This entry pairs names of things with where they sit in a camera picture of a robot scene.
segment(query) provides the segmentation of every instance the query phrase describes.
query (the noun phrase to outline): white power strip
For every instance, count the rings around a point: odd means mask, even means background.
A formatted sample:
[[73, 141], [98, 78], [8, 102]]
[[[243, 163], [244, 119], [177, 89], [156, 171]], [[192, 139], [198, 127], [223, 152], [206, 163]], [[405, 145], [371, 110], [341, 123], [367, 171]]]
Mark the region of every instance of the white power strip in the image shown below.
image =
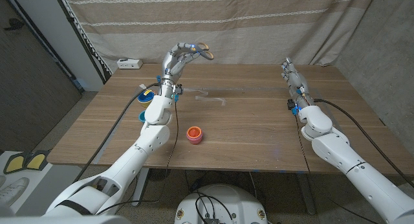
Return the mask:
[[139, 69], [142, 65], [142, 60], [121, 58], [117, 62], [120, 69]]

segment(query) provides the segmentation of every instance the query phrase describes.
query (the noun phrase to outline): blue object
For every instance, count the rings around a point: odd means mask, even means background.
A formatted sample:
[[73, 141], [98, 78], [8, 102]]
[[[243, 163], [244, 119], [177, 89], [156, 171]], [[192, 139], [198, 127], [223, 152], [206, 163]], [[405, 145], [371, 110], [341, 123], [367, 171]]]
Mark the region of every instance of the blue object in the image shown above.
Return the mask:
[[141, 122], [145, 122], [145, 111], [140, 113], [139, 119]]
[[148, 102], [154, 98], [154, 92], [149, 92], [147, 95], [142, 92], [141, 95], [138, 96], [139, 102]]

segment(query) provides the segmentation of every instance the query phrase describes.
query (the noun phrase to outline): white shoe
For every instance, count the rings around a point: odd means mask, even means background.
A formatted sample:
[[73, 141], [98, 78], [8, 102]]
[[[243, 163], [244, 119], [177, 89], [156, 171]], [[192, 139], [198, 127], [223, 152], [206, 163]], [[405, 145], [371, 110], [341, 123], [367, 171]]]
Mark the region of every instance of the white shoe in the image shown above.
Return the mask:
[[28, 182], [28, 178], [20, 178], [16, 182], [2, 189], [0, 191], [0, 202], [5, 203], [8, 206], [12, 205], [26, 190]]

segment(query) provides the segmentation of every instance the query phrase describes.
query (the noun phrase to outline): small cup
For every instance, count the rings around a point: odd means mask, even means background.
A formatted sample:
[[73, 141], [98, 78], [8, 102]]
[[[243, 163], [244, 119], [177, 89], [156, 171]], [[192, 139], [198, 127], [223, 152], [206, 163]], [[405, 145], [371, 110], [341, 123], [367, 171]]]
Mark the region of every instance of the small cup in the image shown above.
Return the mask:
[[141, 103], [143, 107], [147, 108], [149, 104], [151, 103], [151, 101], [153, 100], [154, 96], [155, 96], [154, 91], [147, 90], [141, 93], [141, 95], [138, 95], [138, 101]]
[[192, 144], [200, 143], [202, 139], [201, 128], [193, 126], [187, 130], [187, 138]]
[[139, 119], [141, 122], [145, 122], [145, 111], [142, 111], [139, 115]]

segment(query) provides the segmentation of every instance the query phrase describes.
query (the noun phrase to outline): table leg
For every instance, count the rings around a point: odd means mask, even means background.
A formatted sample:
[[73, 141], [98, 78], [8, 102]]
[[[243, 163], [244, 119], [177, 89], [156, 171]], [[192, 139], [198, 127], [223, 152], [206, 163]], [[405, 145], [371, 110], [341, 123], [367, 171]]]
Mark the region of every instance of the table leg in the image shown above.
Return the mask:
[[[149, 168], [141, 168], [140, 174], [138, 175], [138, 180], [136, 181], [136, 187], [132, 200], [141, 199], [142, 194], [144, 193], [145, 182], [147, 181]], [[137, 206], [139, 202], [132, 203], [133, 206]]]
[[300, 190], [302, 192], [303, 200], [305, 201], [307, 212], [310, 215], [314, 215], [316, 213], [316, 209], [311, 188], [309, 186], [308, 177], [306, 174], [296, 174], [296, 177], [299, 181]]

